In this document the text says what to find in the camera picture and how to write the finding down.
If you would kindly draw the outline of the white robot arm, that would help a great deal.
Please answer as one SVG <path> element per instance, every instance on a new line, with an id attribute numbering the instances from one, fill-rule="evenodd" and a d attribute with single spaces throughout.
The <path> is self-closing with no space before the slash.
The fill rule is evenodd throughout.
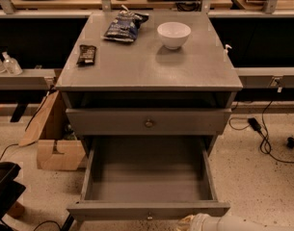
<path id="1" fill-rule="evenodd" d="M 294 226 L 261 224 L 230 215 L 212 217 L 208 214 L 196 214 L 181 219 L 175 231 L 294 231 Z"/>

